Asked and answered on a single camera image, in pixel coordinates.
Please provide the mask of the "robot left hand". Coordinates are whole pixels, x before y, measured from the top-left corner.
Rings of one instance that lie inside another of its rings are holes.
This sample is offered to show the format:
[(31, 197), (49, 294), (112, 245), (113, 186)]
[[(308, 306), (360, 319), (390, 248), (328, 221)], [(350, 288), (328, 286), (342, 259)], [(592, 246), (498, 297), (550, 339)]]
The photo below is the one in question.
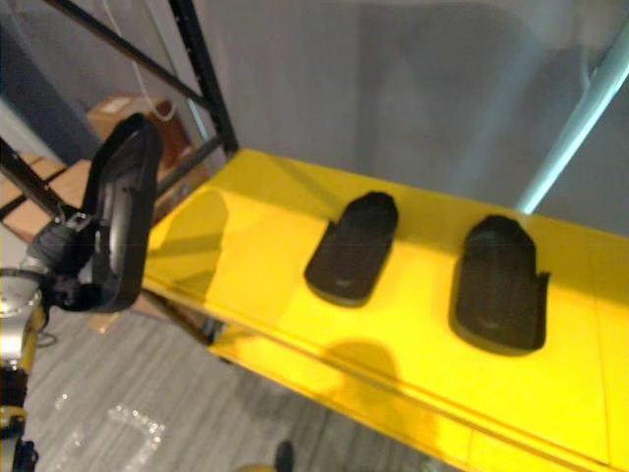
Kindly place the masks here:
[(75, 211), (53, 218), (28, 245), (21, 268), (37, 274), (48, 307), (70, 312), (96, 308), (101, 289), (80, 280), (94, 254), (96, 229), (91, 215)]

